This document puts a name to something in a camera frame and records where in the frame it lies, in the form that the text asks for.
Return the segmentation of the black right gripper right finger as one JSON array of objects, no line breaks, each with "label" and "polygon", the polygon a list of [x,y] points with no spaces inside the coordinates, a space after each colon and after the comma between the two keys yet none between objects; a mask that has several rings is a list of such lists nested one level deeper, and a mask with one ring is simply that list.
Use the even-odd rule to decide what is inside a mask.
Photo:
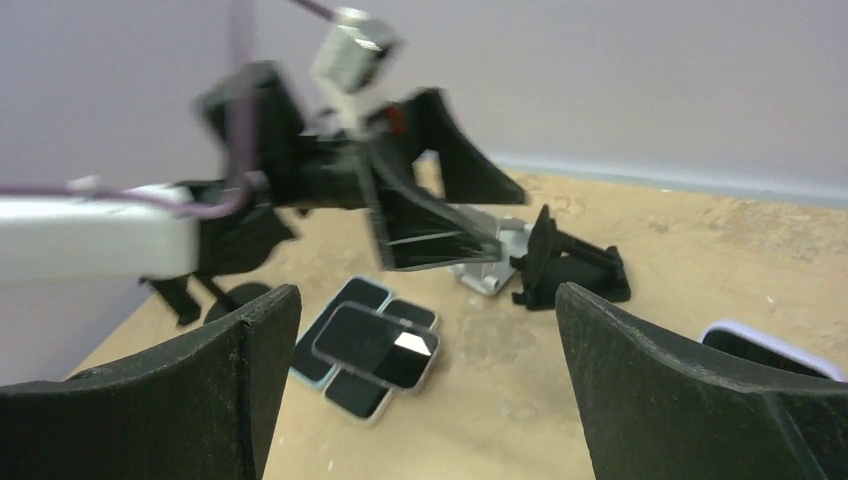
[{"label": "black right gripper right finger", "polygon": [[843,479],[847,386],[758,364],[572,283],[556,316],[599,479]]}]

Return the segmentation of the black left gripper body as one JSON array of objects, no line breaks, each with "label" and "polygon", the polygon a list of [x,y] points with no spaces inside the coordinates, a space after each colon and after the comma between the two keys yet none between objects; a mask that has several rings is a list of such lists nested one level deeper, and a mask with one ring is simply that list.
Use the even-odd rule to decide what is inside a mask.
[{"label": "black left gripper body", "polygon": [[342,132],[330,139],[304,135],[284,120],[264,122],[264,173],[276,206],[300,209],[369,208],[378,212],[407,212],[411,203],[390,189],[370,167],[364,172],[376,197],[363,196],[359,172],[368,152]]}]

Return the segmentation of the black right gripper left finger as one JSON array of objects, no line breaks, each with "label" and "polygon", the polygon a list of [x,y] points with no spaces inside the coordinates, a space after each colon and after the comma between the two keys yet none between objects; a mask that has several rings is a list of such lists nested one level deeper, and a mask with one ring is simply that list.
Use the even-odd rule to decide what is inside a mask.
[{"label": "black right gripper left finger", "polygon": [[61,381],[1,390],[5,479],[259,479],[301,317],[283,285]]}]

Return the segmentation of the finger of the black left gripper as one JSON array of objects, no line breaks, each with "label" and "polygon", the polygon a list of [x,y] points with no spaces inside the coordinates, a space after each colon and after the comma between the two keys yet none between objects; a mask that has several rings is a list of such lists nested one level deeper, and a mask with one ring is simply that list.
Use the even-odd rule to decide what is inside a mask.
[{"label": "finger of the black left gripper", "polygon": [[460,263],[501,259],[501,242],[476,222],[418,186],[389,160],[382,148],[365,148],[360,183],[367,200],[376,197],[366,167],[390,189],[411,203],[407,212],[378,212],[367,208],[372,235],[384,270],[416,271]]},{"label": "finger of the black left gripper", "polygon": [[397,105],[397,145],[411,166],[425,152],[437,155],[445,201],[522,205],[526,191],[466,138],[440,88],[424,88]]}]

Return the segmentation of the lilac case phone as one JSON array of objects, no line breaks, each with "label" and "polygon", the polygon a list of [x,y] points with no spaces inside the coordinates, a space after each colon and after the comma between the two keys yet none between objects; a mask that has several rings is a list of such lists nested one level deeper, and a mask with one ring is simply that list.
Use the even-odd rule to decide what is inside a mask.
[{"label": "lilac case phone", "polygon": [[845,383],[833,363],[746,324],[722,319],[701,334],[703,345],[771,368]]}]

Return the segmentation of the purple case phone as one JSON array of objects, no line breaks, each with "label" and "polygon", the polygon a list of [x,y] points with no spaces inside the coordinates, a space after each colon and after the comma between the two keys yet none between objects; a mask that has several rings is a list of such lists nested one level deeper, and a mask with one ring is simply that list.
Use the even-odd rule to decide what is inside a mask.
[{"label": "purple case phone", "polygon": [[406,319],[342,306],[350,336],[333,353],[340,368],[403,392],[419,390],[442,350],[437,332]]}]

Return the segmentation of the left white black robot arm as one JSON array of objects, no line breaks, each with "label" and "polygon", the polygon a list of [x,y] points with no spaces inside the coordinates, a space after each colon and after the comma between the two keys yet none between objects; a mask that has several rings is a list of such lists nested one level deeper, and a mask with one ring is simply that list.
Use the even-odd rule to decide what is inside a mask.
[{"label": "left white black robot arm", "polygon": [[465,137],[441,89],[384,103],[363,138],[310,135],[279,66],[254,62],[251,73],[259,162],[236,210],[217,218],[194,212],[228,196],[223,180],[4,195],[2,281],[133,276],[186,325],[200,315],[189,277],[211,286],[217,276],[251,272],[296,238],[281,207],[300,215],[365,210],[386,270],[500,259],[496,237],[459,206],[521,205],[526,192]]}]

